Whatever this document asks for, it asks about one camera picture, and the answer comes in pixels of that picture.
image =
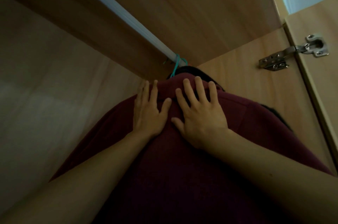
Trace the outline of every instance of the person's right hand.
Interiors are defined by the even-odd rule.
[[[171,121],[180,131],[181,135],[195,148],[204,149],[208,145],[222,137],[229,131],[226,116],[218,102],[217,89],[214,82],[209,82],[210,102],[208,101],[201,77],[195,77],[196,90],[199,101],[188,79],[183,80],[184,91],[190,101],[188,106],[181,89],[176,89],[177,101],[183,111],[184,123],[179,118],[171,118]]]

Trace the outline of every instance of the hand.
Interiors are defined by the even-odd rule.
[[[195,148],[206,150],[208,144],[213,143],[213,139],[219,138],[220,133],[223,137],[229,129],[226,116],[218,102],[215,83],[209,82],[210,102],[206,98],[202,79],[195,77],[195,83],[199,101],[195,97],[190,81],[184,79],[184,91],[191,107],[184,99],[181,89],[176,89],[176,97],[183,111],[184,123],[176,117],[171,118],[171,121],[190,144]]]
[[[140,132],[147,138],[153,138],[162,132],[171,106],[171,99],[167,98],[159,112],[157,93],[157,81],[154,81],[149,99],[149,81],[146,81],[134,102],[133,132]]]

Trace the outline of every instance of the person's left arm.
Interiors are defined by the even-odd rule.
[[[0,223],[91,223],[137,155],[162,132],[171,99],[159,112],[157,93],[155,81],[149,99],[146,81],[135,100],[131,133],[16,204]]]

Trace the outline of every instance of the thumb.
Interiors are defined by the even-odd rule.
[[[163,105],[162,105],[162,109],[161,109],[161,115],[165,116],[166,119],[168,117],[168,111],[170,109],[171,106],[171,98],[167,98],[166,100],[164,100]]]
[[[176,128],[180,131],[181,135],[184,137],[184,123],[177,117],[172,117],[171,122],[176,126]]]

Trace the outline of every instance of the metal hinge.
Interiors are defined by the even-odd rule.
[[[306,43],[299,46],[291,46],[282,51],[276,52],[268,57],[259,60],[259,67],[270,71],[278,71],[288,68],[286,59],[292,57],[294,54],[313,54],[315,57],[327,56],[327,44],[319,34],[312,34],[305,37]]]

